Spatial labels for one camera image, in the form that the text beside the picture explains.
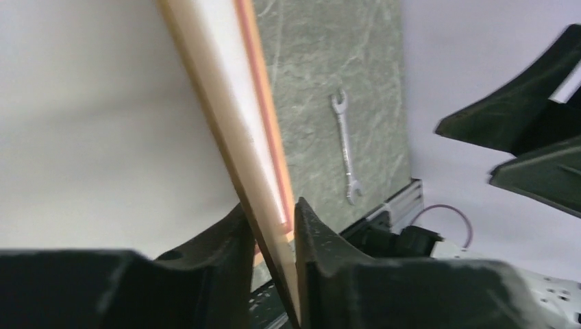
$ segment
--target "red wire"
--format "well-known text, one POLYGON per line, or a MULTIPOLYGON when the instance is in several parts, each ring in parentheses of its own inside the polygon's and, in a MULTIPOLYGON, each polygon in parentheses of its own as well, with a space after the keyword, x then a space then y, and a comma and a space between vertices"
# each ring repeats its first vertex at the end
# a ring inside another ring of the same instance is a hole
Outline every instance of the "red wire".
POLYGON ((470 244, 472 244, 472 238, 474 237, 474 229, 472 228, 472 223, 470 223, 468 216, 464 215, 464 213, 462 211, 460 211, 460 209, 455 208, 453 206, 449 206, 447 204, 434 204, 434 205, 431 205, 429 207, 426 207, 422 211, 420 211, 419 214, 416 215, 416 217, 414 217, 414 219, 412 219, 412 221, 410 222, 410 226, 413 226, 421 215, 423 215, 427 211, 429 211, 431 209, 435 209, 435 208, 450 209, 450 210, 454 211, 456 214, 460 215, 460 217, 462 217, 462 220, 466 224, 466 229, 468 230, 468 237, 466 239, 466 242, 464 243, 464 248, 470 247, 470 244))

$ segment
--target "green marble surface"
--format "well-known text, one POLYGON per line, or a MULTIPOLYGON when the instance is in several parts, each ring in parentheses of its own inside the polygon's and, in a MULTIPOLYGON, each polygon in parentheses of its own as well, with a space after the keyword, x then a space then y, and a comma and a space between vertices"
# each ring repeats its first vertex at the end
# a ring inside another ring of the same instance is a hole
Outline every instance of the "green marble surface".
MULTIPOLYGON (((399 0, 254 0, 295 197, 339 232, 410 182, 399 0), (349 95, 354 174, 347 201, 330 95, 349 95)), ((268 278, 264 265, 253 289, 268 278)))

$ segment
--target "silver wrench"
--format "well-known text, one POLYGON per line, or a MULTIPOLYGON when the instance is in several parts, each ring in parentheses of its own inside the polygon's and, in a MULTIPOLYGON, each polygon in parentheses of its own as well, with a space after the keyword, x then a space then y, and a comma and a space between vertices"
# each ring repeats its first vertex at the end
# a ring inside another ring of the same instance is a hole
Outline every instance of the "silver wrench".
POLYGON ((363 196, 363 188, 353 174, 353 158, 351 157, 351 146, 349 145, 349 130, 347 129, 347 93, 340 89, 341 102, 337 100, 336 95, 331 95, 331 105, 337 115, 337 122, 341 132, 341 143, 343 144, 343 161, 345 162, 345 174, 347 175, 347 200, 350 204, 353 202, 353 194, 357 191, 359 196, 363 196))

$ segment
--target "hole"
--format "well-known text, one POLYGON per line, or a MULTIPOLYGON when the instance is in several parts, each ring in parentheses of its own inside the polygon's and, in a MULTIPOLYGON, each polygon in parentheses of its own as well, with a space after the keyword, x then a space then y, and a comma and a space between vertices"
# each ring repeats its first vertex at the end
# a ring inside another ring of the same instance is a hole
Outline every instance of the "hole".
POLYGON ((158 257, 158 260, 176 260, 183 256, 184 255, 182 255, 182 253, 177 250, 170 250, 161 254, 161 256, 158 257))

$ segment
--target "white backdrop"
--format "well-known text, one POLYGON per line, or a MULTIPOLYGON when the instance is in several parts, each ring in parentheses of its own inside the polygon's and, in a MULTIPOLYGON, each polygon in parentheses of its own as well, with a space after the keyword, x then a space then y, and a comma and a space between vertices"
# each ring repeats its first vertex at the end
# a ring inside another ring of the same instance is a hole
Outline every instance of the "white backdrop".
POLYGON ((0 1, 0 248, 155 257, 237 203, 154 1, 0 1))
MULTIPOLYGON (((433 134, 440 119, 511 80, 568 24, 581 22, 581 1, 402 3, 412 174, 423 180, 425 204, 461 209, 474 226, 474 251, 581 281, 580 218, 488 185, 488 172, 510 154, 433 134)), ((426 228, 465 240, 450 210, 422 218, 426 228)))

